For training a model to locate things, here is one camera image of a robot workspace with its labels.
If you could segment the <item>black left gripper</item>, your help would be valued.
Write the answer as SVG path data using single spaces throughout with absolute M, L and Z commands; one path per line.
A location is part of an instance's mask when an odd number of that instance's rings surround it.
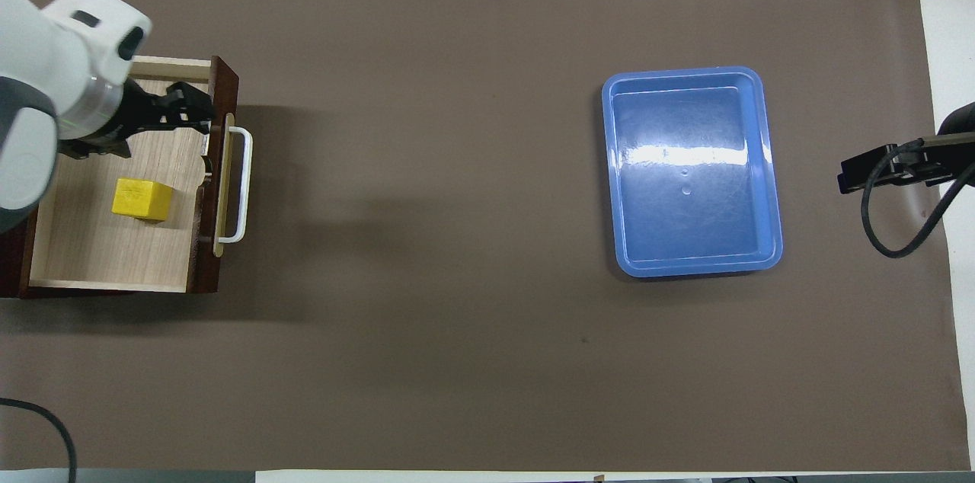
M 128 79 L 115 88 L 120 96 L 111 112 L 97 112 L 97 128 L 81 135 L 70 133 L 67 139 L 58 141 L 58 153 L 73 159 L 84 159 L 90 155 L 115 155 L 131 157 L 131 149 L 126 140 L 130 136 L 145 131 L 154 131 L 161 124 L 161 118 L 171 117 L 171 128 L 191 129 L 201 135 L 209 135 L 210 121 L 215 118 L 215 105 L 208 93 L 187 82 L 174 82 L 166 88 L 161 97 L 161 106 L 156 104 L 159 95 L 147 93 L 135 80 Z

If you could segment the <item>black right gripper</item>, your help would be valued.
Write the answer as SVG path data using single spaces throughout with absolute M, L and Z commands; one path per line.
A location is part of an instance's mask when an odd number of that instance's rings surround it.
M 874 187 L 923 182 L 927 187 L 960 178 L 974 161 L 974 102 L 951 112 L 937 135 L 920 137 L 922 149 L 904 149 L 903 144 L 882 144 L 840 164 L 838 185 L 841 194 L 865 189 L 871 172 L 890 153 L 895 156 L 881 166 Z

